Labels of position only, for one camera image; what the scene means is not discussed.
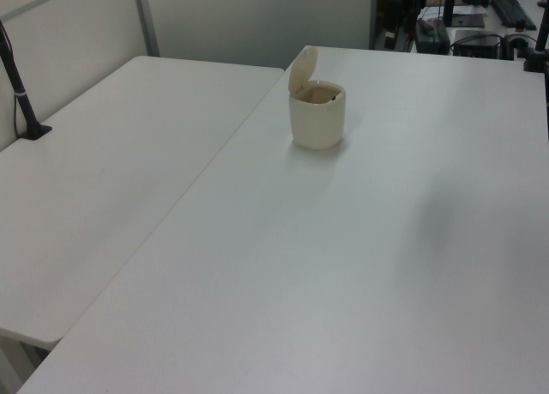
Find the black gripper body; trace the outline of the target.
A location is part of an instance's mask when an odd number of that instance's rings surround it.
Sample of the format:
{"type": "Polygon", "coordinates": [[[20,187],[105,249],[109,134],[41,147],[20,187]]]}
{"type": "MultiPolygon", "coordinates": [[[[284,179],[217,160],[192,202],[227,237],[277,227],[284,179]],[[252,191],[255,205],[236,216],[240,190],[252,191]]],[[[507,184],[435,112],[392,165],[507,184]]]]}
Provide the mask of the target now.
{"type": "Polygon", "coordinates": [[[387,0],[385,4],[385,31],[395,33],[401,20],[402,0],[387,0]]]}

